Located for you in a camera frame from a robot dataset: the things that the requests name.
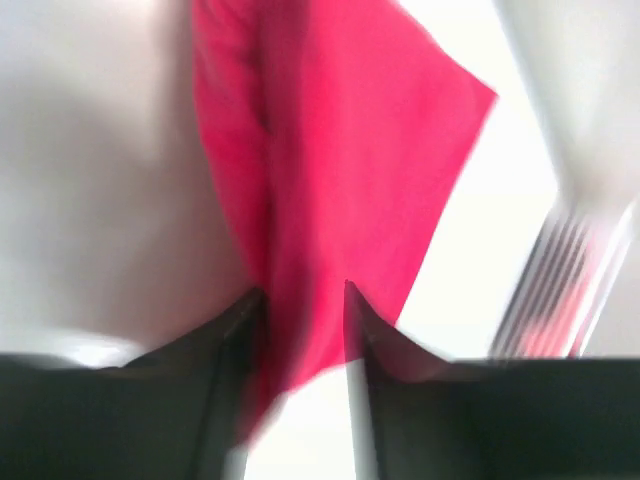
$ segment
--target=folded red cloth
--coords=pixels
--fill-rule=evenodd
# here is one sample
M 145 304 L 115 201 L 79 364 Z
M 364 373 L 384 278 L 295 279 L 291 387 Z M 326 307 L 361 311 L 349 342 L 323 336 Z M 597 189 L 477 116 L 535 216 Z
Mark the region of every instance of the folded red cloth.
M 193 14 L 202 140 L 270 298 L 264 410 L 345 361 L 346 279 L 398 318 L 494 93 L 389 0 L 194 0 Z

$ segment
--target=red fabric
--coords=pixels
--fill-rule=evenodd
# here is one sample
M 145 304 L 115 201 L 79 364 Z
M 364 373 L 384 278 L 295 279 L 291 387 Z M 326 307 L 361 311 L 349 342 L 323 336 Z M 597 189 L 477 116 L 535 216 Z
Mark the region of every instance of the red fabric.
M 494 94 L 388 0 L 194 0 L 195 99 L 270 298 L 262 406 L 345 361 L 345 279 L 395 322 Z

